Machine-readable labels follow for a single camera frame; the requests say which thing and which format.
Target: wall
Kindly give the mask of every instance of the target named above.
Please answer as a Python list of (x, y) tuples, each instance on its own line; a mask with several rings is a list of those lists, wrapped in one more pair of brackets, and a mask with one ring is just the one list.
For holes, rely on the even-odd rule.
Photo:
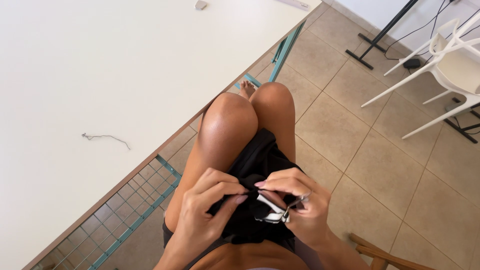
[[(408, 0), (335, 0), (351, 12), (366, 20), (376, 28), (382, 29), (402, 9)], [(413, 30), (420, 28), (431, 20), (437, 13), (443, 0), (419, 0), (405, 16), (388, 32), (394, 39), (399, 39)], [(461, 23), (466, 21), (480, 8), (480, 0), (456, 0), (451, 3), (437, 19), (436, 27), (459, 18)], [(430, 39), (433, 22), (425, 28), (402, 39), (400, 42), (410, 50), (415, 50)], [(465, 36), (464, 40), (480, 37), (480, 27)]]

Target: table top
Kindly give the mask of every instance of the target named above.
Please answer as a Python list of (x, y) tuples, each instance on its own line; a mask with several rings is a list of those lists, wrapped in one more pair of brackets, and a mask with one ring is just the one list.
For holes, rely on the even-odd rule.
[(0, 4), (0, 269), (27, 265), (321, 3), (195, 2)]

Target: power adapter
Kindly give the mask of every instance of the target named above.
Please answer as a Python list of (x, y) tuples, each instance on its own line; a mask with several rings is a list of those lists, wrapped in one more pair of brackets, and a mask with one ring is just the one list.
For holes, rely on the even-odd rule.
[(403, 63), (403, 67), (406, 69), (415, 69), (420, 67), (420, 60), (419, 59), (408, 59), (405, 63)]

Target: wooden chair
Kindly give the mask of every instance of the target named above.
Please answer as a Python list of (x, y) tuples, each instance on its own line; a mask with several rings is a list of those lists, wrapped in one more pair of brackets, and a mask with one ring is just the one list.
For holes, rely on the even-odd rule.
[(354, 233), (350, 233), (349, 237), (350, 240), (357, 243), (357, 248), (355, 250), (360, 254), (373, 258), (372, 264), (370, 265), (372, 270), (385, 270), (389, 264), (400, 270), (435, 270), (418, 263), (392, 256)]

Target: tan skin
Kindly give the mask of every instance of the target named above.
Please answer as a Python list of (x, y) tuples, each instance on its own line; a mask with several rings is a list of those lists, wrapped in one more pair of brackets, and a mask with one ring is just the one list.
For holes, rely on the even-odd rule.
[[(219, 95), (203, 119), (187, 159), (182, 180), (165, 215), (174, 232), (155, 270), (183, 269), (212, 244), (223, 231), (246, 191), (238, 179), (224, 173), (255, 133), (271, 131), (278, 148), (295, 162), (295, 107), (290, 91), (279, 83), (265, 83), (256, 91), (242, 82), (240, 95)], [(325, 269), (369, 269), (359, 255), (328, 228), (326, 217), (330, 193), (300, 170), (272, 173), (257, 183), (267, 196), (282, 204), (277, 194), (300, 196), (313, 191), (305, 209), (290, 210), (287, 227), (319, 255)], [(232, 195), (222, 209), (211, 216), (210, 206), (223, 195)], [(279, 270), (308, 270), (294, 253), (270, 241), (259, 244), (222, 245), (191, 267), (192, 270), (245, 270), (270, 267)]]

